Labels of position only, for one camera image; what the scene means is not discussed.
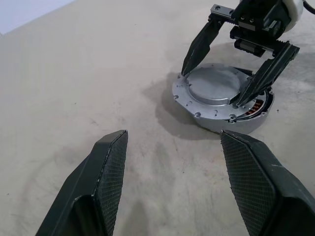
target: gray floor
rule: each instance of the gray floor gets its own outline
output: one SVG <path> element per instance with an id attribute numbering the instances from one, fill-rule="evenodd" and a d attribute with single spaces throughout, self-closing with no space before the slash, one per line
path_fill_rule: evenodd
<path id="1" fill-rule="evenodd" d="M 129 130 L 115 236 L 248 235 L 219 136 L 194 125 L 171 84 L 214 3 L 78 0 L 0 37 L 0 235 L 32 236 L 65 178 L 103 135 Z M 315 195 L 315 16 L 283 40 L 300 54 L 252 136 Z M 206 62 L 257 70 L 225 25 Z"/>

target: circular metal part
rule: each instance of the circular metal part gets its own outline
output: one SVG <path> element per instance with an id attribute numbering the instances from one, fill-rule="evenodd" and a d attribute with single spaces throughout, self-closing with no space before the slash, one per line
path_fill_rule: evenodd
<path id="1" fill-rule="evenodd" d="M 173 95 L 200 126 L 218 133 L 228 129 L 249 134 L 263 123 L 274 101 L 272 92 L 265 91 L 244 106 L 233 107 L 250 78 L 234 67 L 205 64 L 179 76 Z"/>

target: textured gripper pad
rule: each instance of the textured gripper pad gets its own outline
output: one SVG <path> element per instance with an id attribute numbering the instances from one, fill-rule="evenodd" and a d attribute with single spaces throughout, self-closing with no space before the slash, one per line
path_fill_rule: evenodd
<path id="1" fill-rule="evenodd" d="M 238 208 L 250 236 L 259 236 L 276 201 L 275 189 L 249 147 L 222 133 L 226 167 Z"/>
<path id="2" fill-rule="evenodd" d="M 113 235 L 122 194 L 127 141 L 128 135 L 124 133 L 113 143 L 95 193 L 108 236 Z"/>

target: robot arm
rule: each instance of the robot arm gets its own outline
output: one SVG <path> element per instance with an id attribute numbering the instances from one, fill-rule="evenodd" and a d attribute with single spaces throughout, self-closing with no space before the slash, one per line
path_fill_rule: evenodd
<path id="1" fill-rule="evenodd" d="M 236 39 L 235 48 L 257 57 L 269 51 L 274 57 L 252 75 L 249 83 L 231 101 L 235 107 L 243 106 L 269 88 L 299 52 L 298 47 L 289 41 L 278 41 L 278 38 L 295 25 L 302 12 L 302 0 L 242 0 L 235 10 L 214 5 L 208 23 L 189 48 L 182 75 L 187 75 L 202 62 L 225 22 L 235 24 L 230 32 L 230 37 Z"/>

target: concrete floor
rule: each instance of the concrete floor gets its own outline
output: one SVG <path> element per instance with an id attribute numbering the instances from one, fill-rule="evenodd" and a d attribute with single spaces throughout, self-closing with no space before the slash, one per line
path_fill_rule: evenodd
<path id="1" fill-rule="evenodd" d="M 115 236 L 248 235 L 219 136 L 171 94 L 211 6 L 237 2 L 78 0 L 0 37 L 0 235 L 34 235 L 65 178 L 118 129 L 129 144 Z M 301 51 L 252 133 L 313 195 L 314 19 L 283 36 Z M 231 28 L 205 61 L 257 70 L 266 58 L 235 50 Z"/>

